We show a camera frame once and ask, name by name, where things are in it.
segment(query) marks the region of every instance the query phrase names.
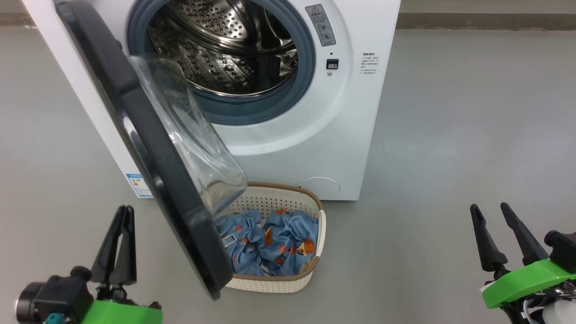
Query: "washing machine door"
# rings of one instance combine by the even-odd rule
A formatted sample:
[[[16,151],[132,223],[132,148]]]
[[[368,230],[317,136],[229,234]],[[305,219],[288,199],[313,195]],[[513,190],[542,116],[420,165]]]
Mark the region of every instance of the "washing machine door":
[[[88,2],[55,7],[144,180],[219,298],[233,272],[213,218],[245,190],[244,173],[195,106],[177,63],[127,58]]]

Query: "clothing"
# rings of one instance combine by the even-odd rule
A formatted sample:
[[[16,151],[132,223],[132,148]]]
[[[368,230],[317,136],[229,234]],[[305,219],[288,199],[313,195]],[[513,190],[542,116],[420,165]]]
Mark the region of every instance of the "clothing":
[[[234,242],[226,249],[234,271],[256,276],[267,276],[268,272],[272,276],[298,274],[315,255],[318,219],[301,210],[280,209],[269,215],[263,229],[257,226],[261,220],[262,214],[253,209],[219,218],[217,226],[223,239],[234,235],[245,243]]]
[[[253,209],[218,219],[216,226],[220,237],[233,238],[226,252],[232,260],[235,273],[268,275],[260,267],[262,258],[255,248],[256,243],[264,242],[264,231],[256,226],[261,221],[262,213]]]

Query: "green plastic part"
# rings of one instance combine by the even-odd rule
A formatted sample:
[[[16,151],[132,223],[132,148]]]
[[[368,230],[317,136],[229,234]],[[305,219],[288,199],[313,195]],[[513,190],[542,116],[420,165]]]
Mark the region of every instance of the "green plastic part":
[[[536,261],[496,280],[482,293],[488,308],[498,308],[524,296],[553,287],[576,274],[566,272],[549,259]]]
[[[161,324],[162,311],[95,300],[82,324]]]

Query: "basket rim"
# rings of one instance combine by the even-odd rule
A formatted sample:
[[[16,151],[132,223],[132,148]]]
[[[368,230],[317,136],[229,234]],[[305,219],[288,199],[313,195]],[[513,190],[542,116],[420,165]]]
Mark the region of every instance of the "basket rim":
[[[318,210],[324,210],[324,207],[323,207],[323,205],[322,205],[322,202],[320,201],[320,199],[318,198],[318,196],[316,196],[316,195],[313,194],[311,191],[306,190],[306,189],[304,189],[304,188],[287,186],[287,185],[285,185],[285,184],[267,183],[267,182],[248,182],[248,187],[261,187],[261,188],[281,189],[281,190],[295,191],[295,192],[297,192],[297,193],[305,194],[305,195],[309,196],[310,198],[312,198],[312,200],[314,200],[314,203],[316,203],[316,205],[318,206]],[[314,258],[312,258],[312,263],[310,263],[310,265],[308,266],[308,268],[306,268],[306,270],[305,270],[304,272],[298,273],[296,276],[286,276],[286,277],[270,276],[270,277],[264,277],[264,276],[254,276],[253,274],[238,274],[238,273],[235,273],[235,274],[232,276],[232,279],[256,280],[256,281],[295,281],[295,280],[300,280],[300,279],[308,276],[309,274],[311,274],[311,273],[314,271],[314,269],[316,268],[316,266],[318,265],[318,262],[320,262],[320,257],[319,257],[319,256],[314,256]]]
[[[310,263],[310,265],[308,266],[308,268],[306,268],[306,270],[304,272],[298,273],[295,276],[283,276],[283,277],[278,277],[278,276],[269,276],[269,277],[264,277],[264,276],[254,276],[253,274],[239,274],[239,273],[235,273],[232,276],[232,279],[241,279],[241,280],[256,280],[256,281],[296,281],[296,280],[300,280],[308,275],[310,275],[314,269],[316,268],[316,266],[318,265],[318,262],[320,262],[320,257],[314,257],[312,258],[312,263]]]

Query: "sticker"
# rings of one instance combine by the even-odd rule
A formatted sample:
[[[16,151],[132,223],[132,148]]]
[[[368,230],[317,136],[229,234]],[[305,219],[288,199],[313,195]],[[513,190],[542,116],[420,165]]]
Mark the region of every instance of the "sticker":
[[[310,16],[314,28],[316,28],[322,47],[336,45],[332,26],[330,25],[330,21],[328,21],[328,16],[326,16],[322,5],[308,6],[306,7],[306,12]]]
[[[148,185],[144,182],[141,174],[126,174],[128,181],[132,184],[132,188],[136,195],[140,198],[152,198],[152,193],[148,189]]]
[[[481,288],[480,288],[480,293],[484,293],[484,291],[485,291],[486,289],[488,289],[488,287],[492,286],[492,284],[495,283],[495,282],[496,282],[496,280],[494,280],[493,282],[491,282],[491,283],[489,283],[489,284],[481,287]]]
[[[360,74],[375,74],[378,70],[380,57],[374,52],[362,53],[362,62],[360,62]]]

